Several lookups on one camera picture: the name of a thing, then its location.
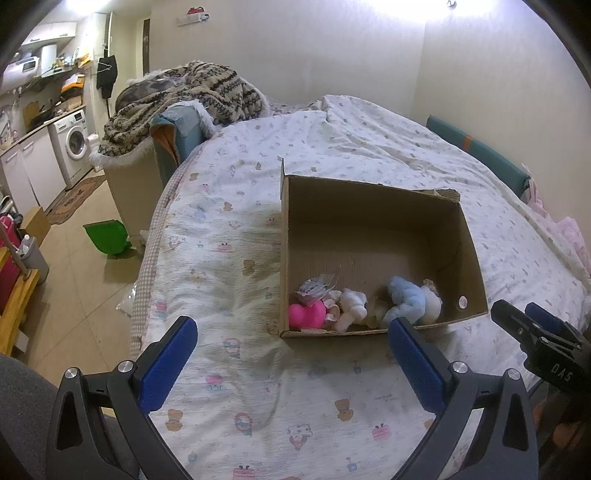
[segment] blanket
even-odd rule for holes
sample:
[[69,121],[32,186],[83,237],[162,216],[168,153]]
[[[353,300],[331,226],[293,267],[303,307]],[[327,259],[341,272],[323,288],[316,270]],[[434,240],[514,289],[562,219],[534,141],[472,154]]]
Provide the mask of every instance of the blanket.
[[177,103],[190,105],[201,116],[206,138],[215,125],[228,125],[269,115],[265,96],[230,67],[193,61],[134,81],[117,98],[118,111],[105,125],[95,166],[124,166],[152,148],[150,122]]

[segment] washing machine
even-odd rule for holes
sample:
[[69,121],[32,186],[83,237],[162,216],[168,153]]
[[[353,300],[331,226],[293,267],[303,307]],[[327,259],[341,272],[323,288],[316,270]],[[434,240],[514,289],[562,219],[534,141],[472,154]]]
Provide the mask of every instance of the washing machine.
[[92,166],[84,110],[78,110],[48,126],[66,189],[71,189]]

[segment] white plush toy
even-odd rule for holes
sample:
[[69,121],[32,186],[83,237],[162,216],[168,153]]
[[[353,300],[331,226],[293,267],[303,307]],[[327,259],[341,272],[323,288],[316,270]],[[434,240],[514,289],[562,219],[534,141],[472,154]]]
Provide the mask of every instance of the white plush toy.
[[343,312],[335,324],[335,331],[343,333],[353,322],[360,322],[367,317],[368,311],[365,304],[368,299],[361,291],[346,288],[339,299],[339,306]]

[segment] teal headboard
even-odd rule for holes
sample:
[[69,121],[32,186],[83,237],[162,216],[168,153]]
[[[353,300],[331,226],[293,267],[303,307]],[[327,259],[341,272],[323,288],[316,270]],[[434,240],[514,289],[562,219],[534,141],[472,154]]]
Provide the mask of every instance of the teal headboard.
[[427,128],[439,135],[446,142],[461,148],[475,159],[484,163],[505,185],[521,198],[529,186],[530,176],[519,167],[513,165],[503,155],[494,151],[488,145],[474,140],[466,132],[444,122],[436,116],[429,115]]

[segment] green dustpan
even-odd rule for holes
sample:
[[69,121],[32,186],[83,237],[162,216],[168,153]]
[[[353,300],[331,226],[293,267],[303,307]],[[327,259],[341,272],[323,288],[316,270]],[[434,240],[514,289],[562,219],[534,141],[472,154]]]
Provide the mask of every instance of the green dustpan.
[[118,255],[131,247],[127,241],[127,230],[118,220],[88,223],[84,229],[95,247],[104,254]]

